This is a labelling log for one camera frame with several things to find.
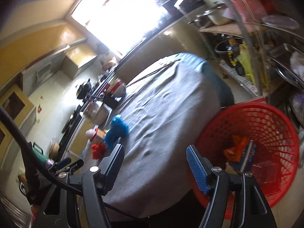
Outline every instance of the floor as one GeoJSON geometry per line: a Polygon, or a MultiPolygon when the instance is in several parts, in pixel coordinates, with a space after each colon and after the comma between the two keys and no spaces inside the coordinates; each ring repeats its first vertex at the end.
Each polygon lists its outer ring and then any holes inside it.
{"type": "MultiPolygon", "coordinates": [[[[100,73],[99,66],[92,65],[71,80],[58,71],[34,91],[29,99],[36,107],[40,106],[41,112],[37,113],[37,121],[28,133],[27,141],[36,142],[44,152],[48,151],[52,140],[60,141],[63,136],[61,133],[63,126],[81,102],[76,99],[76,86],[87,81],[88,78],[91,78],[91,84],[95,84],[100,73]]],[[[18,188],[17,176],[23,171],[22,156],[19,152],[8,176],[5,190],[2,192],[18,208],[31,214],[30,205],[18,188]]]]}
{"type": "MultiPolygon", "coordinates": [[[[215,72],[222,76],[222,70],[216,66],[214,68],[215,72]]],[[[73,81],[59,71],[29,97],[31,102],[36,107],[40,105],[42,110],[37,114],[37,122],[27,136],[28,141],[35,141],[44,151],[47,151],[53,138],[57,138],[57,140],[61,139],[61,129],[79,104],[79,101],[76,99],[77,89],[75,86],[83,83],[88,78],[91,78],[92,83],[96,81],[96,71],[98,69],[93,65],[73,81]]],[[[251,95],[232,78],[225,79],[224,81],[230,86],[235,103],[251,98],[251,95]]],[[[16,189],[16,176],[22,167],[21,154],[18,154],[7,188],[16,189]]],[[[278,228],[291,228],[301,214],[304,208],[303,179],[304,169],[300,169],[285,197],[272,208],[278,228]]],[[[24,196],[18,194],[11,195],[9,198],[20,208],[30,212],[29,205],[24,196]]],[[[223,228],[226,227],[229,227],[229,220],[224,221],[223,228]]]]}

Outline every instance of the tiled wall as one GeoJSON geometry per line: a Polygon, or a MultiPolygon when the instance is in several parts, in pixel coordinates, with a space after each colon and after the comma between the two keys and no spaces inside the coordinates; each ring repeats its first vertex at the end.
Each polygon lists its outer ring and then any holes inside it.
{"type": "Polygon", "coordinates": [[[38,57],[84,35],[70,24],[58,25],[28,34],[0,49],[0,88],[38,57]]]}

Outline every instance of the white plastic bag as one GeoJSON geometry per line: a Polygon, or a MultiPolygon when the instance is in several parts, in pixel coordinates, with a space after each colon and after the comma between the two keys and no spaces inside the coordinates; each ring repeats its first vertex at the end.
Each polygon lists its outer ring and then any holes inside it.
{"type": "Polygon", "coordinates": [[[304,80],[304,55],[295,51],[290,57],[290,67],[293,72],[304,80]]]}

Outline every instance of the wall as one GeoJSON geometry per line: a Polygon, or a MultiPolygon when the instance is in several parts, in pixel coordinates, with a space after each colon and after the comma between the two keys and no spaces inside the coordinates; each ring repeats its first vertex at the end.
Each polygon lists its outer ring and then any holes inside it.
{"type": "Polygon", "coordinates": [[[70,24],[58,25],[30,33],[0,49],[0,89],[30,62],[49,51],[84,35],[70,24]]]}
{"type": "Polygon", "coordinates": [[[9,35],[46,21],[63,19],[75,0],[22,0],[7,20],[0,40],[9,35]]]}

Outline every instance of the red plastic basket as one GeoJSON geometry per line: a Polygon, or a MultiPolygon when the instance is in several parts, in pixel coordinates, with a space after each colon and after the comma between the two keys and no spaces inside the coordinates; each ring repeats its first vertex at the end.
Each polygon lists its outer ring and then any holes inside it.
{"type": "MultiPolygon", "coordinates": [[[[299,142],[297,133],[288,118],[273,106],[248,102],[233,105],[220,112],[203,130],[195,147],[213,166],[225,168],[227,159],[223,150],[233,146],[232,135],[247,136],[257,145],[253,163],[263,165],[271,162],[275,170],[273,181],[260,184],[270,205],[276,205],[288,191],[298,168],[299,142]]],[[[208,197],[201,192],[189,171],[194,194],[203,206],[208,197]]],[[[253,169],[256,179],[265,179],[263,172],[253,169]]],[[[232,194],[228,197],[225,218],[231,219],[234,204],[232,194]]]]}

